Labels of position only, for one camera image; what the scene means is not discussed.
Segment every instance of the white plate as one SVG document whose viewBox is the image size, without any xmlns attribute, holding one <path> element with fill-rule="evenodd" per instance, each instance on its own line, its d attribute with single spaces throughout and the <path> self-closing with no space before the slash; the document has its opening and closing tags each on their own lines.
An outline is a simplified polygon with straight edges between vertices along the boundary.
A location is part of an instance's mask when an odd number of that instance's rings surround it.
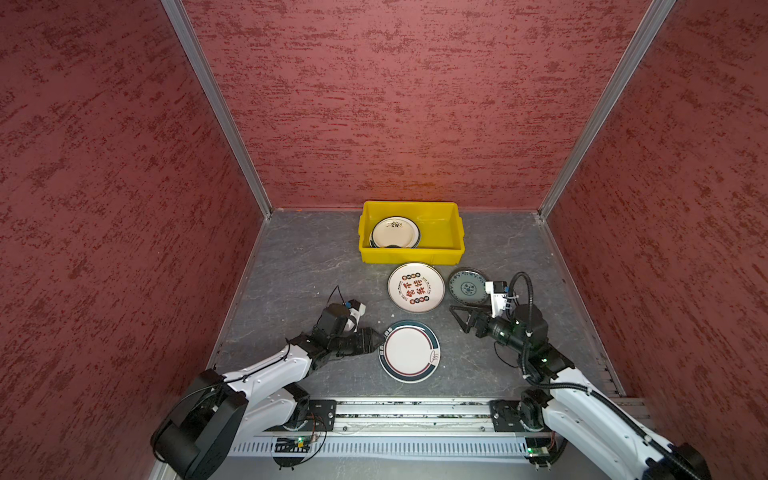
<svg viewBox="0 0 768 480">
<path fill-rule="evenodd" d="M 445 295 L 440 272 L 426 263 L 398 266 L 387 282 L 389 298 L 406 312 L 426 313 L 437 307 Z"/>
<path fill-rule="evenodd" d="M 414 248 L 419 244 L 421 232 L 415 223 L 405 217 L 390 217 L 373 227 L 371 239 L 378 248 Z"/>
<path fill-rule="evenodd" d="M 437 370 L 440 344 L 425 324 L 403 320 L 384 332 L 386 341 L 379 347 L 384 371 L 399 382 L 418 383 Z"/>
</svg>

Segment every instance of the yellow plastic bin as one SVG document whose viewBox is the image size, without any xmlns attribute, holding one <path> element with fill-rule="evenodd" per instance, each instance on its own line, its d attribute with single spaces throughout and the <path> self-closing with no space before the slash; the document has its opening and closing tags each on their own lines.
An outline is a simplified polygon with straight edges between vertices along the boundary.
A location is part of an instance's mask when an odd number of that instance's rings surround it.
<svg viewBox="0 0 768 480">
<path fill-rule="evenodd" d="M 373 227 L 387 217 L 406 217 L 421 230 L 416 248 L 371 248 Z M 456 265 L 464 255 L 464 224 L 453 202 L 365 202 L 362 207 L 359 249 L 365 263 L 423 262 Z"/>
</svg>

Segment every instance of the metal frame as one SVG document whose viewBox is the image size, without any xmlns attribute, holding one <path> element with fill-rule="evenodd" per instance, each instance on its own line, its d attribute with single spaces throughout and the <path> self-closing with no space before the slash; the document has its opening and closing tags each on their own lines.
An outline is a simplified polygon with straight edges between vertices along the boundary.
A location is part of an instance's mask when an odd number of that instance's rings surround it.
<svg viewBox="0 0 768 480">
<path fill-rule="evenodd" d="M 547 248 L 551 252 L 552 260 L 554 261 L 554 264 L 563 279 L 565 284 L 565 291 L 569 297 L 569 300 L 571 301 L 571 305 L 573 305 L 576 309 L 576 313 L 581 320 L 582 326 L 587 330 L 587 338 L 591 344 L 592 349 L 598 352 L 601 357 L 600 360 L 604 362 L 606 369 L 611 374 L 611 380 L 613 381 L 613 384 L 616 385 L 616 391 L 618 392 L 619 396 L 626 396 L 627 392 L 621 385 L 618 375 L 616 374 L 616 369 L 614 369 L 613 363 L 611 363 L 611 359 L 608 357 L 608 353 L 605 351 L 605 346 L 603 346 L 603 341 L 600 339 L 600 334 L 594 327 L 592 317 L 590 316 L 589 311 L 587 311 L 587 306 L 584 304 L 584 300 L 581 298 L 581 294 L 578 291 L 578 287 L 576 287 L 574 278 L 571 276 L 571 271 L 568 269 L 565 258 L 563 257 L 560 248 L 558 248 L 558 243 L 555 241 L 554 236 L 552 235 L 552 230 L 549 229 L 549 225 L 547 224 L 546 220 L 543 220 L 540 217 L 536 218 L 536 223 L 538 224 L 541 238 L 544 240 L 544 243 L 546 243 Z"/>
<path fill-rule="evenodd" d="M 259 204 L 261 213 L 265 219 L 272 217 L 273 208 L 270 199 L 266 196 L 266 190 L 264 190 L 264 186 L 261 184 L 259 174 L 253 166 L 248 149 L 243 142 L 243 138 L 240 136 L 240 132 L 237 130 L 237 125 L 232 118 L 230 109 L 227 107 L 227 101 L 224 100 L 219 85 L 216 83 L 214 73 L 210 70 L 210 65 L 205 58 L 200 42 L 197 40 L 184 5 L 181 3 L 181 0 L 161 0 L 161 3 L 168 14 L 170 23 L 176 31 L 176 36 L 179 38 L 181 46 L 187 53 L 187 58 L 189 58 L 192 64 L 197 80 L 200 81 L 200 86 L 203 87 L 205 96 L 208 97 L 210 107 L 214 110 L 219 125 L 221 125 L 221 130 L 224 132 L 224 136 L 232 148 L 232 152 L 237 159 L 237 163 L 240 165 L 240 169 L 243 171 L 248 186 L 256 198 L 256 202 Z"/>
<path fill-rule="evenodd" d="M 246 286 L 248 285 L 248 279 L 250 278 L 251 273 L 253 273 L 253 268 L 256 266 L 256 256 L 259 252 L 259 249 L 261 248 L 261 244 L 264 242 L 264 237 L 266 236 L 266 228 L 269 223 L 270 219 L 264 217 L 264 220 L 261 223 L 261 228 L 259 229 L 259 233 L 256 236 L 256 241 L 253 242 L 253 248 L 250 251 L 248 262 L 245 264 L 243 274 L 240 276 L 240 281 L 237 283 L 235 294 L 232 296 L 230 308 L 227 310 L 227 316 L 224 317 L 224 323 L 221 324 L 219 336 L 216 338 L 216 343 L 214 344 L 214 350 L 211 352 L 210 357 L 208 358 L 207 368 L 209 369 L 214 367 L 216 358 L 219 355 L 219 351 L 221 351 L 221 345 L 224 342 L 224 335 L 227 331 L 229 331 L 232 319 L 235 317 L 237 309 L 240 307 L 240 301 L 243 299 L 243 293 L 245 292 Z"/>
<path fill-rule="evenodd" d="M 632 74 L 643 59 L 645 52 L 650 47 L 651 42 L 667 18 L 672 9 L 675 0 L 653 0 L 645 12 L 643 19 L 637 26 L 637 30 L 627 45 L 627 50 L 621 56 L 621 60 L 614 70 L 611 79 L 603 90 L 603 94 L 598 100 L 598 104 L 592 111 L 584 130 L 581 131 L 576 144 L 565 160 L 563 168 L 560 170 L 557 179 L 547 193 L 547 197 L 539 208 L 541 218 L 546 220 L 552 212 L 558 199 L 563 194 L 568 181 L 573 176 L 576 168 L 581 163 L 581 159 L 587 153 L 589 146 L 600 131 L 608 114 L 611 113 L 616 101 L 621 96 L 621 92 L 627 86 Z"/>
<path fill-rule="evenodd" d="M 256 265 L 256 255 L 258 254 L 259 247 L 261 246 L 261 243 L 266 236 L 266 228 L 269 223 L 270 218 L 264 217 L 264 220 L 261 223 L 261 228 L 259 229 L 259 234 L 256 236 L 256 241 L 253 242 L 253 249 L 250 251 L 248 262 L 245 264 L 245 268 L 243 269 L 243 275 L 240 276 L 240 282 L 237 283 L 235 294 L 232 296 L 232 302 L 230 302 L 230 308 L 227 311 L 227 316 L 224 317 L 224 322 L 221 324 L 219 336 L 216 338 L 216 343 L 214 344 L 215 347 L 213 352 L 210 354 L 206 368 L 213 368 L 214 363 L 216 363 L 216 357 L 219 355 L 219 351 L 221 350 L 221 344 L 224 341 L 224 335 L 229 330 L 232 319 L 235 317 L 235 313 L 237 313 L 237 309 L 240 306 L 240 301 L 243 299 L 243 292 L 245 292 L 245 287 L 248 284 L 248 279 L 250 278 L 250 274 L 253 272 L 253 267 Z M 149 478 L 147 480 L 175 480 L 176 478 L 178 478 L 176 472 L 174 472 L 171 467 L 165 463 L 155 460 L 154 466 L 152 467 L 152 471 L 150 472 Z"/>
</svg>

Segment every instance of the stacked plates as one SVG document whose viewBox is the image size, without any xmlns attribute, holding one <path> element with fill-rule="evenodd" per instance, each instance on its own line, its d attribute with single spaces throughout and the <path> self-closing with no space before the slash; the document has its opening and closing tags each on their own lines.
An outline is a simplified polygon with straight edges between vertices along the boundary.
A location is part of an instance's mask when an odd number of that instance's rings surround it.
<svg viewBox="0 0 768 480">
<path fill-rule="evenodd" d="M 412 220 L 405 217 L 390 217 L 378 222 L 369 242 L 371 248 L 416 248 L 422 233 Z"/>
</svg>

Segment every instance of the plate with dark green rim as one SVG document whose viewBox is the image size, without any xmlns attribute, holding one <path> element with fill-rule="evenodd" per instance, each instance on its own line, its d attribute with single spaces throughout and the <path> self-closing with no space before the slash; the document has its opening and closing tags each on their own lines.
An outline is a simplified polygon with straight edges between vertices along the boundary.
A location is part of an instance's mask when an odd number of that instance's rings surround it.
<svg viewBox="0 0 768 480">
<path fill-rule="evenodd" d="M 427 325 L 415 320 L 393 323 L 385 332 L 379 347 L 379 361 L 398 382 L 423 382 L 437 370 L 440 344 Z"/>
</svg>

